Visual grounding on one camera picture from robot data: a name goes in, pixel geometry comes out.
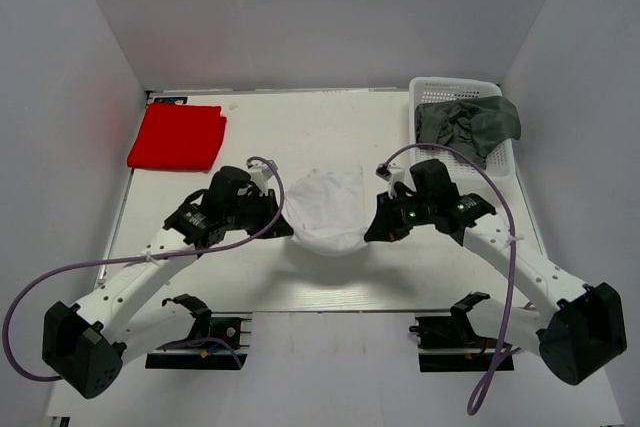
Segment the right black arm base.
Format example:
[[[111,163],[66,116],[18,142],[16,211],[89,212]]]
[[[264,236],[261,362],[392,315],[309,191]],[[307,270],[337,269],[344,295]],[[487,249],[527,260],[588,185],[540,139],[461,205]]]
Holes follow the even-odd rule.
[[[484,373],[490,367],[497,340],[463,340],[449,315],[417,317],[408,330],[417,342],[421,373]]]

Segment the grey t shirt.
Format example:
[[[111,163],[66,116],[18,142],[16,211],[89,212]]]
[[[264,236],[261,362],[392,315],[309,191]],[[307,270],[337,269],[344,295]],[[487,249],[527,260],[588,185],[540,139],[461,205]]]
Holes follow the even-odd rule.
[[[482,168],[500,144],[522,132],[517,107],[502,96],[422,103],[414,121],[417,143],[453,148]]]

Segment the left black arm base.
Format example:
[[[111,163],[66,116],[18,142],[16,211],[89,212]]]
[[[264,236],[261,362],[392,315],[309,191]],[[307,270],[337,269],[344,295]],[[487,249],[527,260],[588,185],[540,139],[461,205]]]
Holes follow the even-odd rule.
[[[145,359],[147,370],[240,371],[251,343],[252,315],[214,315],[202,334],[172,348],[156,349]]]

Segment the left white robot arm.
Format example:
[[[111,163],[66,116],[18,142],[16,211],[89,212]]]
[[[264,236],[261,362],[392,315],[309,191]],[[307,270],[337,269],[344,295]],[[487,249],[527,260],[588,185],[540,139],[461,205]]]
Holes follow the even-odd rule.
[[[190,294],[158,297],[203,255],[228,250],[227,233],[246,239],[291,235],[282,216],[284,189],[274,162],[252,157],[244,169],[224,166],[208,188],[190,194],[170,214],[138,260],[127,260],[111,279],[73,305],[55,303],[44,317],[44,362],[83,398],[93,399],[122,368],[158,348],[214,343],[212,311]]]

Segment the white t shirt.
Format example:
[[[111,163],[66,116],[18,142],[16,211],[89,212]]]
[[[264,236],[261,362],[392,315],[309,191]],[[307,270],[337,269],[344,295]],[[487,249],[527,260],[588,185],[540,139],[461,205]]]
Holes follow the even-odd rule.
[[[298,247],[325,257],[343,257],[366,247],[363,169],[313,169],[285,190],[283,216]]]

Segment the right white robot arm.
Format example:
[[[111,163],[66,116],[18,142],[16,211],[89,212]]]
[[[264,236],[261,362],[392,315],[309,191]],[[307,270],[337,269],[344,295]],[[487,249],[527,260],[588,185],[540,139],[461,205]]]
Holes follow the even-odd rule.
[[[469,293],[450,308],[444,324],[421,317],[411,327],[422,348],[437,341],[472,346],[503,334],[507,344],[538,355],[569,385],[626,351],[618,292],[607,283],[587,284],[511,235],[491,203],[476,193],[460,194],[444,163],[430,159],[409,170],[382,164],[376,173],[388,188],[376,197],[366,242],[397,242],[413,228],[431,225],[511,279],[533,305],[512,309],[504,320],[503,301]]]

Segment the blue label sticker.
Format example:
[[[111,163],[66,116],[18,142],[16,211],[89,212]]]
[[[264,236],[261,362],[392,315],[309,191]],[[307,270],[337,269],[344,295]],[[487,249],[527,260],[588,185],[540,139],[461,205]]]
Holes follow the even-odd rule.
[[[187,102],[188,102],[187,96],[154,97],[152,100],[152,103],[172,104],[172,105],[185,105]]]

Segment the folded red t shirt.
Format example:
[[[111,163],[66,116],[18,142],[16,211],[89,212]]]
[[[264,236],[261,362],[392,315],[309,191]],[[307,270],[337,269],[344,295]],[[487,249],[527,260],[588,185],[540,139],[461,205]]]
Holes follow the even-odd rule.
[[[220,106],[151,103],[127,166],[133,169],[206,172],[224,141],[227,118]]]

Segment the white plastic basket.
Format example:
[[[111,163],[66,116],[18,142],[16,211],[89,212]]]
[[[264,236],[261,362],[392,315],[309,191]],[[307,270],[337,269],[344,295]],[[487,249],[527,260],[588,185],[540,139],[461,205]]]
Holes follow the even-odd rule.
[[[478,80],[417,77],[409,84],[409,141],[416,142],[414,110],[422,103],[440,103],[458,99],[502,96],[500,88],[490,82]],[[515,175],[515,160],[512,142],[500,144],[487,158],[486,173],[496,183],[506,182]],[[421,148],[410,151],[413,163],[437,158],[447,165],[451,177],[458,181],[478,181],[477,171],[448,151],[435,149],[435,143],[421,143]]]

